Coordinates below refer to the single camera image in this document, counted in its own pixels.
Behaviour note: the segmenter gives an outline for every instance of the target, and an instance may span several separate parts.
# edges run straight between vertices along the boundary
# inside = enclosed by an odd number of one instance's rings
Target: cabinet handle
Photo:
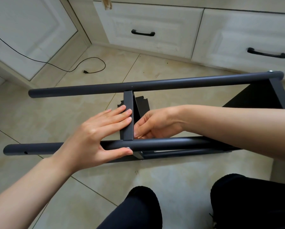
[[[262,53],[262,52],[255,51],[255,49],[252,48],[252,47],[249,47],[249,48],[247,49],[247,52],[248,52],[248,53],[251,53],[251,54],[255,54],[255,55],[263,55],[263,56],[268,56],[268,57],[274,57],[274,58],[285,59],[285,53],[281,53],[281,54],[279,54],[279,55],[267,54],[267,53]]]
[[[151,37],[155,35],[155,32],[151,32],[150,34],[144,34],[144,33],[138,33],[138,32],[136,32],[136,30],[132,30],[131,33],[132,34],[144,35],[144,36],[151,36]]]

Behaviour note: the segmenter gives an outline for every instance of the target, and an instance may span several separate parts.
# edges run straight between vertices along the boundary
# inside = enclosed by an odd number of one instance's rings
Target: drawer panel
[[[263,55],[248,53],[248,48]],[[281,70],[285,73],[285,58],[264,53],[285,53],[284,14],[204,11],[192,61],[245,72]]]
[[[191,58],[202,8],[113,3],[105,10],[99,1],[94,5],[111,44]]]

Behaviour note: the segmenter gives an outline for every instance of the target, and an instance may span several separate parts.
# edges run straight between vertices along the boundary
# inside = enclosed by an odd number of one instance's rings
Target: brown tape
[[[105,10],[112,9],[112,2],[111,2],[111,0],[102,0],[102,2],[104,4]]]

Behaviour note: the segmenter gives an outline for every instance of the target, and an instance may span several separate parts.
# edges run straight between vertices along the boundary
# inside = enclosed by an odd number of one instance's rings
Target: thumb
[[[152,128],[154,124],[151,120],[147,120],[143,125],[134,127],[134,137],[140,137],[147,134]]]
[[[112,149],[112,150],[105,150],[102,153],[102,160],[103,162],[109,162],[111,160],[122,158],[126,155],[132,155],[133,151],[129,148],[119,148],[119,149]]]

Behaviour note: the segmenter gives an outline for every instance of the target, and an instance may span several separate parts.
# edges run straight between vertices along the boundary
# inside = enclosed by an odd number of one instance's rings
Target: leg
[[[285,228],[285,184],[229,174],[210,198],[217,228]]]
[[[148,187],[133,188],[126,199],[97,229],[161,229],[163,219],[155,193]]]

